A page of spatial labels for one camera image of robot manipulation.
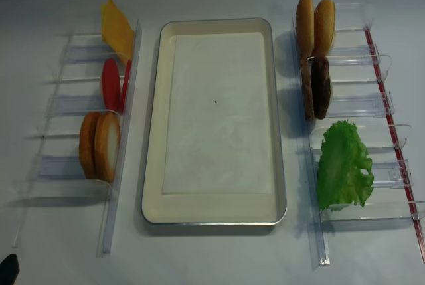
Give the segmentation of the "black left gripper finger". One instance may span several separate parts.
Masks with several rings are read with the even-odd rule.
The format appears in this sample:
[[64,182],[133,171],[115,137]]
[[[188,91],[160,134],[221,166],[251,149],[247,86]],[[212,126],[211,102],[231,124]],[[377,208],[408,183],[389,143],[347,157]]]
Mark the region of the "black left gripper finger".
[[19,272],[20,268],[17,255],[8,255],[0,263],[0,285],[14,285]]

